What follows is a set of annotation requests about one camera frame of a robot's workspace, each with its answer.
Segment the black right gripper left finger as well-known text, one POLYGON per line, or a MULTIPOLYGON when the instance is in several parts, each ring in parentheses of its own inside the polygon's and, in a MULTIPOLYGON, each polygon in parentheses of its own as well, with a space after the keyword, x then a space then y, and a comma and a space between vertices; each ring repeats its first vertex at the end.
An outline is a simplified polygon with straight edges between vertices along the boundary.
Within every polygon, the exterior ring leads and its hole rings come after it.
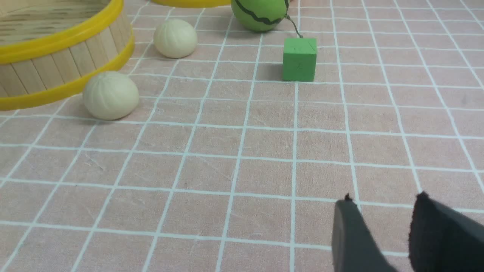
POLYGON ((334 205, 332 265, 335 272, 397 271, 382 255, 348 193, 334 205))

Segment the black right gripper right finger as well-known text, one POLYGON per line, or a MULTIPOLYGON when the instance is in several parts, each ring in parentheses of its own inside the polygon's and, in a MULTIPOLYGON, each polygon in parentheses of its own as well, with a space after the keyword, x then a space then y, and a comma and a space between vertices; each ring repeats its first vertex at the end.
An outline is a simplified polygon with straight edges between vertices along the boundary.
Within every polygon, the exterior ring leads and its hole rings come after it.
POLYGON ((484 227, 419 193, 409 233, 409 259, 415 272, 482 272, 484 227))

